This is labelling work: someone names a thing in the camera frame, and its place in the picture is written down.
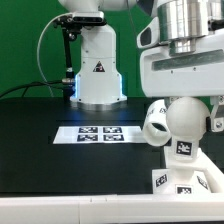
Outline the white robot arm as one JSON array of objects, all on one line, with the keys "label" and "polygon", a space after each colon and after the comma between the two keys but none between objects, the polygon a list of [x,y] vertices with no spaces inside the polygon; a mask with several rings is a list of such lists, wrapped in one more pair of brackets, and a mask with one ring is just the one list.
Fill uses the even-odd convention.
[{"label": "white robot arm", "polygon": [[105,14],[137,6],[151,18],[134,32],[144,95],[208,97],[210,129],[224,131],[224,0],[58,1],[68,11],[69,33],[81,36],[76,103],[94,107],[126,99],[116,71],[116,33]]}]

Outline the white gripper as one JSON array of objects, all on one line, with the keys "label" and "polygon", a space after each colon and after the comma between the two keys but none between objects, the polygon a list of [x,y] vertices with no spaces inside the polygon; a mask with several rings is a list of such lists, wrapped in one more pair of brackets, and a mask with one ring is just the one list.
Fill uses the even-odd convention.
[{"label": "white gripper", "polygon": [[140,77],[144,94],[165,97],[166,109],[177,97],[212,96],[207,129],[224,131],[224,29],[198,38],[192,54],[170,57],[167,46],[145,50]]}]

